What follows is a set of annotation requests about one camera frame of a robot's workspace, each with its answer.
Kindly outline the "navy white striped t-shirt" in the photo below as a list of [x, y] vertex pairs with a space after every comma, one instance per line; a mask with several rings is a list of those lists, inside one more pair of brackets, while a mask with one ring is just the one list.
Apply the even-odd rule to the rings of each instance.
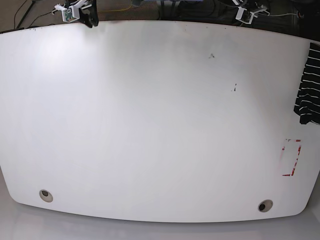
[[294, 113], [299, 123], [320, 124], [320, 45], [311, 42], [303, 68], [298, 93], [294, 104]]

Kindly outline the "table grommet hole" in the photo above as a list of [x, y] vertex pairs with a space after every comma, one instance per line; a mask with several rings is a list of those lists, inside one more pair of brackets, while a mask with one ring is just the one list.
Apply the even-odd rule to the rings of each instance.
[[53, 201], [52, 194], [45, 189], [39, 191], [39, 196], [46, 203], [51, 203]]
[[262, 201], [262, 202], [258, 205], [257, 209], [258, 209], [258, 211], [261, 212], [261, 213], [266, 213], [266, 212], [268, 212], [272, 207], [273, 207], [273, 201], [270, 200], [270, 199], [266, 199], [266, 200]]

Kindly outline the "left table grommet hole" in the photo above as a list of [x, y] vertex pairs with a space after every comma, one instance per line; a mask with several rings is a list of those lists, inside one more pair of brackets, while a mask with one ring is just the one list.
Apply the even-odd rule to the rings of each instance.
[[39, 196], [46, 203], [51, 203], [53, 201], [52, 194], [45, 189], [39, 191]]

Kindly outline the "red tape marking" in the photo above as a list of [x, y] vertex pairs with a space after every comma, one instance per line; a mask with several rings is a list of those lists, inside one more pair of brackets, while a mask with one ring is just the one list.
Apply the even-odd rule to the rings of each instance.
[[281, 150], [280, 173], [284, 177], [291, 177], [295, 173], [302, 148], [301, 139], [286, 139]]

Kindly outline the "right table grommet hole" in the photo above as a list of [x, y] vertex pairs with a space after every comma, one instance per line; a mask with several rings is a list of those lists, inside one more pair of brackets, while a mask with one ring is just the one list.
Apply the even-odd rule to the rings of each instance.
[[257, 209], [258, 209], [258, 211], [261, 212], [261, 213], [266, 213], [266, 212], [268, 212], [272, 207], [273, 207], [273, 201], [270, 200], [270, 199], [266, 199], [266, 200], [262, 201], [262, 202], [258, 205]]

